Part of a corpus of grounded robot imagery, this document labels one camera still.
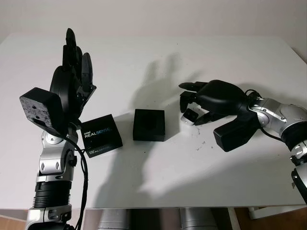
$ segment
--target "wire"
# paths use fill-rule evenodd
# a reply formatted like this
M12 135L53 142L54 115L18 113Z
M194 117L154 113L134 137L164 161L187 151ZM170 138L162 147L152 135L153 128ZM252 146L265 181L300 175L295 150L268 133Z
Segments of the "wire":
M267 135L268 137L283 142L280 138L278 138L278 137L276 137L276 136L273 136L273 135L269 134L267 131L265 131L265 130L263 129L263 127L260 127L260 130L261 130L265 135Z
M75 147L75 149L77 149L81 157L81 168L82 168L83 175L84 175L84 182L83 182L80 216L79 216L78 222L75 227L75 230L81 230L82 219L83 219L83 214L84 214L84 209L85 209L86 199L87 199L87 188L88 188L88 170L87 170L86 158L84 156L85 150L83 149L82 151L75 142L73 142L71 139L67 137L62 137L62 139L71 143Z
M252 92L255 92L255 93L259 94L256 90L253 90L253 89L246 90L245 94L247 95L249 91L252 91Z

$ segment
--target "black cube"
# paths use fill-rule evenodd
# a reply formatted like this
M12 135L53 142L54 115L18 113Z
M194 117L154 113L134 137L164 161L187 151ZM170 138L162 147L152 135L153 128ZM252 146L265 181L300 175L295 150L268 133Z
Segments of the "black cube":
M123 146L111 114L84 122L81 127L84 148L89 158Z
M133 140L164 141L164 110L136 109L133 123Z

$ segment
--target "white table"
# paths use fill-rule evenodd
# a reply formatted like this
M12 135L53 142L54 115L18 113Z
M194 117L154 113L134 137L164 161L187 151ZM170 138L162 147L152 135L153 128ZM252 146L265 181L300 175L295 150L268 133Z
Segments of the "white table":
M91 54L97 90L81 121L112 114L123 147L87 158L87 208L299 205L287 147L257 132L223 152L213 130L230 121L179 121L179 83L221 79L283 103L307 106L307 67L276 37L95 37L76 34ZM42 130L29 122L19 96L48 90L62 62L63 36L12 34L0 45L0 208L27 209L35 195ZM165 142L132 140L135 108L164 109ZM81 135L78 144L83 147ZM80 207L78 164L71 203Z

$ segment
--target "white wall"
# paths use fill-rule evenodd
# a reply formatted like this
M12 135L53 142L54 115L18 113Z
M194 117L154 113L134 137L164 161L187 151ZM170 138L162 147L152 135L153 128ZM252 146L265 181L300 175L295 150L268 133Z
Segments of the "white wall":
M276 35L307 59L306 0L0 0L12 32L91 35Z

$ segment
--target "robotic arm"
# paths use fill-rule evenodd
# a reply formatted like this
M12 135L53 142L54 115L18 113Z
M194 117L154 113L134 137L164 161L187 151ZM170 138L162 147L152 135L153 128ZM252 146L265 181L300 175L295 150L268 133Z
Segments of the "robotic arm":
M282 104L271 98L262 98L255 90L245 93L237 86L221 80L182 83L180 88L188 90L180 95L182 120L190 125L202 125L228 115L236 119L214 130L217 144L224 151L231 151L244 144L261 129L267 136L286 144L294 163L292 179L307 203L307 110L293 104ZM198 118L198 114L187 109L188 104L197 103L209 111ZM269 128L279 137L267 133Z
M82 55L71 29L66 33L63 63L54 72L50 91L33 88L20 97L26 117L42 128L43 152L39 160L33 208L28 212L26 230L81 229L87 192L87 165L83 152L76 145L80 127L78 118L92 96L91 58ZM81 156L84 173L80 218L74 228L69 204L73 170L77 164L74 151Z

